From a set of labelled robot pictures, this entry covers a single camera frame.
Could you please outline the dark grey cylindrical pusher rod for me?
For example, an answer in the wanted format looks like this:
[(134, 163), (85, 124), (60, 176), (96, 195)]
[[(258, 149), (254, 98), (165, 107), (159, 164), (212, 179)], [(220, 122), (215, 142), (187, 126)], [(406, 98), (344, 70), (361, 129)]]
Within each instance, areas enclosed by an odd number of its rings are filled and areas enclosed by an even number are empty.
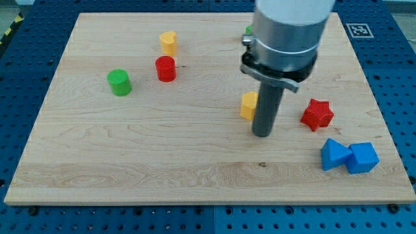
[(252, 132), (254, 135), (267, 137), (271, 134), (282, 94), (283, 89), (281, 87), (261, 83), (252, 123)]

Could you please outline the green block behind arm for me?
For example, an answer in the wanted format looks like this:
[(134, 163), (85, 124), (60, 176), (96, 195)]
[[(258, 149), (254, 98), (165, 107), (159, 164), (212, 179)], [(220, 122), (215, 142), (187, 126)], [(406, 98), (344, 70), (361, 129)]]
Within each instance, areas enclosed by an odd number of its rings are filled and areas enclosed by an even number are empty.
[(251, 34), (251, 33), (252, 33), (252, 26), (251, 26), (251, 25), (246, 26), (246, 28), (245, 28), (245, 33), (246, 33), (246, 34)]

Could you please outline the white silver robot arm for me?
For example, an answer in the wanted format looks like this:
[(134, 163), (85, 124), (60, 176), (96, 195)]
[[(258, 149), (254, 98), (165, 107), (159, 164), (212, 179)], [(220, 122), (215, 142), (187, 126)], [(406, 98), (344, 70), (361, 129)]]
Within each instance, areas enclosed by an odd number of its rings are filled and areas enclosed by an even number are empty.
[(267, 137), (285, 90), (296, 93), (313, 70), (335, 0), (256, 0), (240, 70), (260, 82), (252, 132)]

